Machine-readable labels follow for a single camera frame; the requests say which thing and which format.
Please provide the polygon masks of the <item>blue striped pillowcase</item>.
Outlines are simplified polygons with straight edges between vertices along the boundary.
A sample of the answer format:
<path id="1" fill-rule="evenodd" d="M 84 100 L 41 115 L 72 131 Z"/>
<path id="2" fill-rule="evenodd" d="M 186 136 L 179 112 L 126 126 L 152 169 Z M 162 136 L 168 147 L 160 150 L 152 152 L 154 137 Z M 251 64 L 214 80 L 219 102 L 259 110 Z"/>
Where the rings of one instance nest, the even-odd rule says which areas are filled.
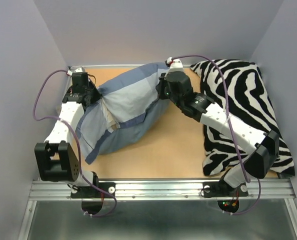
<path id="1" fill-rule="evenodd" d="M 75 132 L 87 164 L 139 141 L 166 112 L 169 100 L 158 97 L 159 77 L 168 67 L 145 64 L 98 87 L 101 98 L 87 107 Z"/>

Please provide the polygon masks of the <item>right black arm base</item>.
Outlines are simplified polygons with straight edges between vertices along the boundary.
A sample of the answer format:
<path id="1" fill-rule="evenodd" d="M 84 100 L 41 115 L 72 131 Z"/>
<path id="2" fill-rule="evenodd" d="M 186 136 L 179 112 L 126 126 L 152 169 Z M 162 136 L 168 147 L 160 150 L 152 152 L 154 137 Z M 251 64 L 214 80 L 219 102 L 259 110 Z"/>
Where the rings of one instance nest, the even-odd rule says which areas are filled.
<path id="1" fill-rule="evenodd" d="M 218 207 L 225 213 L 234 215 L 240 207 L 240 197 L 248 197 L 245 183 L 237 187 L 230 187 L 222 181 L 208 181 L 202 184 L 199 195 L 203 198 L 216 198 Z"/>

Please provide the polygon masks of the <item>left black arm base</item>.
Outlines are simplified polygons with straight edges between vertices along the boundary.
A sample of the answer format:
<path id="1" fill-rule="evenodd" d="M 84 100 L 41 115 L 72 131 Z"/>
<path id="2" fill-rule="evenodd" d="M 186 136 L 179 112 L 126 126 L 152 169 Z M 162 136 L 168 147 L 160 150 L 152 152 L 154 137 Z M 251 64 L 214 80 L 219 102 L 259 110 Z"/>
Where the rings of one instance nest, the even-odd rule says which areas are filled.
<path id="1" fill-rule="evenodd" d="M 106 192 L 103 193 L 92 186 L 67 185 L 70 188 L 70 197 L 81 200 L 81 210 L 85 216 L 99 218 L 112 213 L 116 206 L 116 184 L 114 182 L 100 182 L 98 187 Z"/>

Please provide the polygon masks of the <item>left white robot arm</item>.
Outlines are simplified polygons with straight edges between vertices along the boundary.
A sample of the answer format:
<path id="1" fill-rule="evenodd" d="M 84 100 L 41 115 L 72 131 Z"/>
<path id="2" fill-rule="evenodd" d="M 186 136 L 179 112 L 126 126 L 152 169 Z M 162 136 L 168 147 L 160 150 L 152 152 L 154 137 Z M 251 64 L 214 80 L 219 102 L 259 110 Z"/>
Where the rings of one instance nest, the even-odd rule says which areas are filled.
<path id="1" fill-rule="evenodd" d="M 63 96 L 58 116 L 50 116 L 55 125 L 43 142 L 34 147 L 39 176 L 43 181 L 67 183 L 71 188 L 82 188 L 88 197 L 100 191 L 95 172 L 82 169 L 82 151 L 76 127 L 87 107 L 101 98 L 92 76 L 82 68 L 65 73 L 71 86 Z"/>

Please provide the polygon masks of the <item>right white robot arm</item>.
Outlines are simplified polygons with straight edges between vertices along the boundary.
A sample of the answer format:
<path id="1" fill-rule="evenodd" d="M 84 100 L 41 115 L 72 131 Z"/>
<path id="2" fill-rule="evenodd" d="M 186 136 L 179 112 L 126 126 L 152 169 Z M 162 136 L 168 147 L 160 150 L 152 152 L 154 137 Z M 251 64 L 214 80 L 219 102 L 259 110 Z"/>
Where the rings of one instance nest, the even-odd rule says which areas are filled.
<path id="1" fill-rule="evenodd" d="M 156 90 L 160 99 L 170 100 L 185 116 L 217 130 L 247 154 L 247 159 L 221 177 L 218 189 L 222 194 L 233 193 L 246 177 L 266 176 L 279 155 L 278 133 L 258 130 L 234 115 L 227 115 L 212 98 L 195 92 L 190 78 L 182 71 L 162 73 Z"/>

